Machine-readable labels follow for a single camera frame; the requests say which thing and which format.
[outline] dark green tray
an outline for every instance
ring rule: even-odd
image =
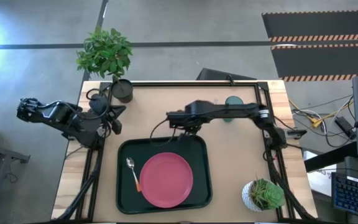
[[[162,147],[169,138],[135,139],[124,142],[118,150],[117,163],[117,208],[125,214],[139,214],[150,212],[164,212],[207,206],[212,199],[212,185],[209,175],[208,155],[206,144],[199,136],[175,137]],[[152,156],[161,152],[173,152],[182,156],[189,163],[193,171],[193,188],[184,202],[173,208],[158,208],[150,204],[141,192],[136,191],[134,176],[126,165],[126,158],[135,161],[135,173],[139,178],[143,165]]]

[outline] white planter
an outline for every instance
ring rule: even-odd
[[[256,206],[256,204],[252,201],[251,196],[249,195],[253,183],[254,183],[254,181],[249,182],[242,189],[242,201],[244,202],[246,207],[251,209],[252,211],[261,212],[262,209],[260,209],[258,206]]]

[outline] keyboard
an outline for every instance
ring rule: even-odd
[[[333,172],[331,180],[334,208],[358,215],[358,179]]]

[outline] teal cup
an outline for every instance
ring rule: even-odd
[[[244,102],[238,96],[229,96],[226,99],[225,104],[227,104],[227,105],[243,105]],[[234,118],[223,118],[223,120],[225,122],[231,122],[233,119]]]

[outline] gray floor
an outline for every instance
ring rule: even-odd
[[[81,43],[96,25],[101,2],[0,0],[0,44]],[[134,42],[256,41],[267,40],[262,12],[350,9],[358,9],[358,0],[112,0],[103,27],[115,27]],[[76,71],[75,51],[0,50],[0,145],[31,154],[28,164],[12,164],[19,181],[4,184],[0,193],[0,223],[41,222],[50,218],[67,141],[52,128],[18,120],[16,107],[22,97],[75,103],[83,74]],[[278,78],[268,47],[134,49],[126,78],[194,80],[203,67],[258,79]],[[300,107],[352,92],[350,81],[286,86],[288,96]],[[344,102],[313,109],[330,113]],[[347,111],[342,115],[352,121]],[[299,119],[308,124],[304,118]],[[330,131],[339,130],[333,125]],[[333,138],[331,142],[340,144],[343,139]],[[301,145],[319,152],[332,149],[323,137],[313,133],[303,137]]]

